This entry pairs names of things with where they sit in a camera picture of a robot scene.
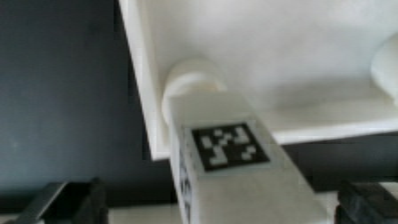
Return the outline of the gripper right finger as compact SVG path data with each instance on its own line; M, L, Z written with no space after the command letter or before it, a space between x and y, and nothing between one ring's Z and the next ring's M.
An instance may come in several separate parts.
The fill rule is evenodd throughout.
M341 183L334 224L398 224L398 182Z

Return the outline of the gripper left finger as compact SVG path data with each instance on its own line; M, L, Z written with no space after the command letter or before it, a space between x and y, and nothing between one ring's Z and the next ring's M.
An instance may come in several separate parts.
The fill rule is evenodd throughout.
M110 224L101 180L52 182L7 224Z

